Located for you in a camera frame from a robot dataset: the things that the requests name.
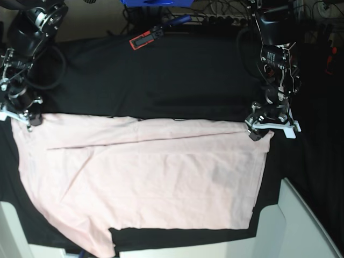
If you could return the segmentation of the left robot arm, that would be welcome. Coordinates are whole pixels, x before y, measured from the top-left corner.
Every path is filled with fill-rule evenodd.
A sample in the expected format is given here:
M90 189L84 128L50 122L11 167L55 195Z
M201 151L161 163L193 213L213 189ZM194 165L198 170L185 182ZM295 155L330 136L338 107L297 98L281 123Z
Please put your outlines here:
M243 54L240 41L246 33L258 33L261 40L260 60L256 63L264 84L264 102L252 102L251 114L245 119L249 137L262 139L269 130L282 130L288 139L301 132L299 122L291 111L292 97L301 86L298 49L295 37L295 10L293 1L284 5L258 5L251 24L241 29L236 38L239 55Z

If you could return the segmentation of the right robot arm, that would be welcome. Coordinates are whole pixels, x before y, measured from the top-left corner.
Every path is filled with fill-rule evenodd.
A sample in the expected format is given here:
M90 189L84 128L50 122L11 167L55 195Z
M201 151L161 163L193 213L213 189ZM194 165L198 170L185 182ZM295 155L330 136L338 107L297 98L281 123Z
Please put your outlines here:
M43 99L37 91L57 87L67 69L66 58L53 39L68 7L64 1L1 1L1 7L18 12L8 28L9 45L1 46L1 120L14 119L31 131L42 124ZM29 74L48 49L60 57L61 74L54 82L39 85L29 79Z

